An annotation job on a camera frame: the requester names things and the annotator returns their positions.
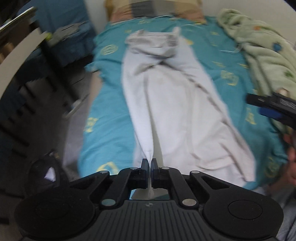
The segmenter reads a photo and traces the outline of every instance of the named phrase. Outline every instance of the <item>bed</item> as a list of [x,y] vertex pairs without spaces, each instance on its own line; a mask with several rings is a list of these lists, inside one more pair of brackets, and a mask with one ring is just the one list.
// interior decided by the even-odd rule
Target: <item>bed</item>
[[259,115],[257,107],[245,103],[246,93],[256,94],[257,89],[251,81],[242,53],[237,51],[236,43],[218,26],[215,17],[206,17],[206,22],[201,24],[173,16],[136,18],[109,23],[95,38],[95,57],[86,67],[94,72],[94,76],[90,98],[92,104],[78,162],[81,176],[103,169],[116,174],[133,165],[134,131],[120,79],[126,50],[125,38],[140,29],[170,32],[179,26],[181,34],[227,104],[234,126],[254,154],[256,181],[247,183],[245,188],[255,189],[274,180],[287,159],[282,140],[270,120]]

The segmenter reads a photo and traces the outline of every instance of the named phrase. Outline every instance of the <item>floor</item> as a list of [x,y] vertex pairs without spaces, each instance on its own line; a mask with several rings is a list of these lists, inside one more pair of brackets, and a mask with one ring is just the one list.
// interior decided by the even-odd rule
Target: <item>floor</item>
[[92,57],[84,58],[66,67],[70,83],[84,99],[79,109],[66,119],[63,104],[69,101],[64,89],[54,80],[58,87],[53,92],[45,79],[40,79],[28,84],[36,95],[32,99],[27,91],[22,88],[21,93],[27,103],[36,111],[34,115],[22,108],[23,115],[13,116],[14,124],[5,123],[6,127],[27,140],[29,147],[23,147],[17,143],[14,149],[27,155],[27,158],[12,154],[9,159],[6,174],[0,177],[0,218],[9,218],[10,225],[0,225],[0,240],[15,241],[21,238],[13,213],[16,205],[23,196],[23,182],[29,164],[38,157],[46,154],[52,148],[56,149],[63,161],[63,166],[71,178],[78,178],[76,162],[79,157],[83,140],[83,129],[88,113],[88,93],[91,73],[84,71],[84,66],[92,60]]

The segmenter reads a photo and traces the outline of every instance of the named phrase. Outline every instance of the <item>plaid pillow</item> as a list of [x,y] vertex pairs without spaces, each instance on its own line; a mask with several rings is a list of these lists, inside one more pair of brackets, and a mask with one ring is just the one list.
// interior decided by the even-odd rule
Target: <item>plaid pillow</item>
[[205,22],[201,5],[202,0],[106,0],[105,3],[108,12],[112,6],[111,22],[163,15]]

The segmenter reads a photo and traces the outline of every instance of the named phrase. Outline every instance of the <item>white garment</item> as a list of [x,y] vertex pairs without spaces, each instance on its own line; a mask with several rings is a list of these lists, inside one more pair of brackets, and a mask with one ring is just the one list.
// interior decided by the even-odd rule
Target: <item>white garment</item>
[[179,29],[140,30],[126,43],[122,85],[136,135],[134,165],[161,156],[159,166],[182,174],[199,170],[239,186],[254,181],[254,157]]

